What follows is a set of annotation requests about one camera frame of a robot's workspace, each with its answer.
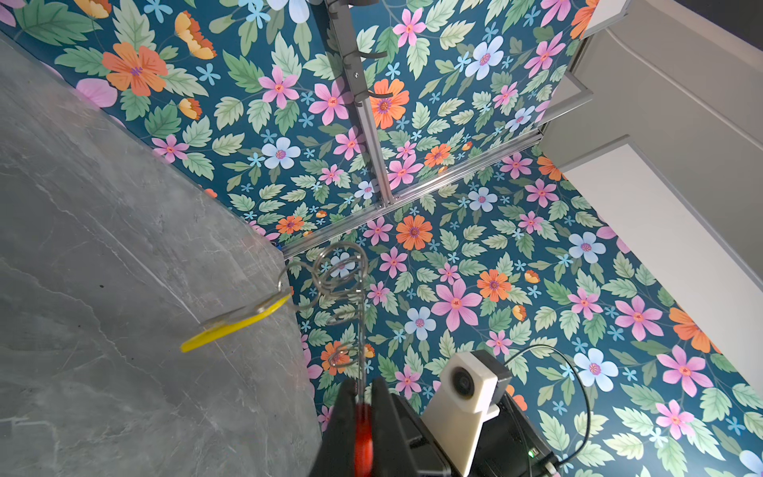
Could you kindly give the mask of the red key tag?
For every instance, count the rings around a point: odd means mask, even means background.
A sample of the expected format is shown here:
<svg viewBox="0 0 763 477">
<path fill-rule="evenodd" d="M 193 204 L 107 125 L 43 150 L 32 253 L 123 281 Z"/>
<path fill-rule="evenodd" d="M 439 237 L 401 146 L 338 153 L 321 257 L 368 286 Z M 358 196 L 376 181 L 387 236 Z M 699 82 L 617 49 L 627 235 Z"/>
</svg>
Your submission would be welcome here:
<svg viewBox="0 0 763 477">
<path fill-rule="evenodd" d="M 367 403 L 356 407 L 355 477 L 370 477 L 374 466 L 372 408 Z"/>
</svg>

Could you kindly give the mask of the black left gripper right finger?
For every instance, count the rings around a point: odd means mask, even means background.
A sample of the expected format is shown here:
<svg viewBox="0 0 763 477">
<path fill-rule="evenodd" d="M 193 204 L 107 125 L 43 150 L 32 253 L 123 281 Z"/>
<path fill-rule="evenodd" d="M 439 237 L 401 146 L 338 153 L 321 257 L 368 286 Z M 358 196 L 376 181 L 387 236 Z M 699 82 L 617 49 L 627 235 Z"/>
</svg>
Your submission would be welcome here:
<svg viewBox="0 0 763 477">
<path fill-rule="evenodd" d="M 371 399 L 370 476 L 452 476 L 444 453 L 422 420 L 384 379 L 374 379 Z"/>
</svg>

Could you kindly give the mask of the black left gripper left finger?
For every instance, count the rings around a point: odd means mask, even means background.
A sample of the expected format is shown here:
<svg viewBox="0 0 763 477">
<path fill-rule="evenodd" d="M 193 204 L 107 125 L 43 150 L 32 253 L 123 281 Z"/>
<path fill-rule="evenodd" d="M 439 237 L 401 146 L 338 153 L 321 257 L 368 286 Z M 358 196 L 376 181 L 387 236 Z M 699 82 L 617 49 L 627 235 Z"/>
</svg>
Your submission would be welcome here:
<svg viewBox="0 0 763 477">
<path fill-rule="evenodd" d="M 354 476 L 356 432 L 357 382 L 349 379 L 339 387 L 329 425 L 308 476 Z"/>
</svg>

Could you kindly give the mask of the silver metal keyring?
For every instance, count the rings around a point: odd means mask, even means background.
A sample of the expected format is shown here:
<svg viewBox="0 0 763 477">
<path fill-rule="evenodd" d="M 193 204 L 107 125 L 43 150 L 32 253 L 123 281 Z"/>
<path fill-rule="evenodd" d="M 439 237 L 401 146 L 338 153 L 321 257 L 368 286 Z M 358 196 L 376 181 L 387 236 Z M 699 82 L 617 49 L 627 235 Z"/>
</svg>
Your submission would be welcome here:
<svg viewBox="0 0 763 477">
<path fill-rule="evenodd" d="M 319 252 L 312 264 L 288 262 L 280 272 L 277 289 L 285 291 L 288 274 L 293 270 L 307 270 L 312 285 L 317 291 L 316 297 L 305 305 L 296 304 L 297 312 L 306 311 L 320 303 L 322 299 L 333 300 L 343 307 L 327 320 L 329 326 L 355 323 L 356 338 L 348 344 L 340 344 L 329 354 L 328 364 L 337 372 L 356 365 L 359 376 L 356 378 L 356 403 L 367 405 L 365 392 L 368 374 L 365 371 L 366 345 L 366 281 L 370 262 L 364 250 L 354 242 L 336 242 Z"/>
</svg>

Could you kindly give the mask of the yellow key tag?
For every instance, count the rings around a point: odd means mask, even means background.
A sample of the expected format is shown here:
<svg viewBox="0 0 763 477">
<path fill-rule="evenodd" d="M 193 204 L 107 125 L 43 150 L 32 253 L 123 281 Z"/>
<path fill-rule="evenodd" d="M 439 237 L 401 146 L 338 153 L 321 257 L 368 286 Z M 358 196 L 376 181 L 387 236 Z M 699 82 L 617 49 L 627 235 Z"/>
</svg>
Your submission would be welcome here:
<svg viewBox="0 0 763 477">
<path fill-rule="evenodd" d="M 275 292 L 260 303 L 242 306 L 202 322 L 201 332 L 185 341 L 180 347 L 181 352 L 197 350 L 272 316 L 290 302 L 292 294 L 293 290 L 287 288 Z"/>
</svg>

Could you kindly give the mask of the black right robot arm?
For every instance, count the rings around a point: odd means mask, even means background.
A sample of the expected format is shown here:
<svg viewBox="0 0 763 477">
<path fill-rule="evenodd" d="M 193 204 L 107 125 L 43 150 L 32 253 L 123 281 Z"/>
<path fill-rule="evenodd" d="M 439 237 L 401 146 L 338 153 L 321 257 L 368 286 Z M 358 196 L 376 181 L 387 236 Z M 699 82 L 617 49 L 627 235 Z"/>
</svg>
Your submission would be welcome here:
<svg viewBox="0 0 763 477">
<path fill-rule="evenodd" d="M 558 476 L 560 460 L 507 393 L 498 409 L 482 427 L 469 475 Z"/>
</svg>

